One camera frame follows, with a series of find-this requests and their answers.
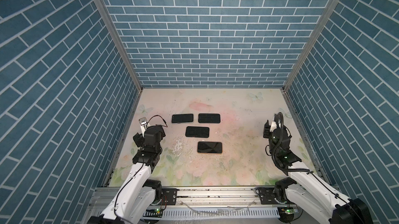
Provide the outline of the blue phone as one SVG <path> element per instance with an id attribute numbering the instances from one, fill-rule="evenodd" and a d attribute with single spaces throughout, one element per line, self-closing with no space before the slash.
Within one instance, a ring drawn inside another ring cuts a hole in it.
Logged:
<path id="1" fill-rule="evenodd" d="M 192 123 L 194 121 L 194 115 L 190 114 L 174 114 L 171 118 L 172 124 L 181 124 L 181 123 Z"/>

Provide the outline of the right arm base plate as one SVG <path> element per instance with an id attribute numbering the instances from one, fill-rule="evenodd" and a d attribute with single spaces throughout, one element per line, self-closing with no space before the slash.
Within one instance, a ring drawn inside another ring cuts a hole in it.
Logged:
<path id="1" fill-rule="evenodd" d="M 261 205 L 279 204 L 275 198 L 273 187 L 256 187 L 254 192 L 258 196 Z"/>

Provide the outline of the black phone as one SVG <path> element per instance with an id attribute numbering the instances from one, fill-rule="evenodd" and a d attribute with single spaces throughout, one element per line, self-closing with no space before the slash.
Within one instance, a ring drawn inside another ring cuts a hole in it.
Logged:
<path id="1" fill-rule="evenodd" d="M 222 150 L 223 148 L 221 142 L 200 141 L 197 144 L 198 153 L 221 154 Z"/>
<path id="2" fill-rule="evenodd" d="M 209 138 L 209 127 L 188 126 L 185 136 L 190 138 Z"/>
<path id="3" fill-rule="evenodd" d="M 221 116 L 217 113 L 200 113 L 198 115 L 198 122 L 203 124 L 220 124 Z"/>

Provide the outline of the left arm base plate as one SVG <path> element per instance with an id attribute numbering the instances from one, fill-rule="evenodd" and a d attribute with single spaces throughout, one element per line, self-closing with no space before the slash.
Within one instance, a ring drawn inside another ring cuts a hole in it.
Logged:
<path id="1" fill-rule="evenodd" d="M 163 206 L 176 205 L 177 188 L 161 188 L 156 190 L 154 204 Z"/>

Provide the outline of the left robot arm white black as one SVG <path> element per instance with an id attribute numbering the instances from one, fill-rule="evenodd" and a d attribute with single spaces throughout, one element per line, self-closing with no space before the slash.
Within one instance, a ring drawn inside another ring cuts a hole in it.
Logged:
<path id="1" fill-rule="evenodd" d="M 165 136 L 162 125 L 144 127 L 142 134 L 134 136 L 140 149 L 126 180 L 100 215 L 89 218 L 89 224 L 137 224 L 147 208 L 161 200 L 161 182 L 149 177 L 160 160 Z"/>

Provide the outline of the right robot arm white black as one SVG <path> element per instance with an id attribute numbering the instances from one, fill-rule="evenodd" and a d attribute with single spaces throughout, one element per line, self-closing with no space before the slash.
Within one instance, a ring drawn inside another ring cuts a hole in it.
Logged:
<path id="1" fill-rule="evenodd" d="M 359 198 L 351 199 L 329 185 L 290 149 L 291 133 L 282 113 L 264 126 L 273 164 L 287 177 L 276 182 L 275 199 L 292 202 L 320 224 L 371 224 L 368 206 Z"/>

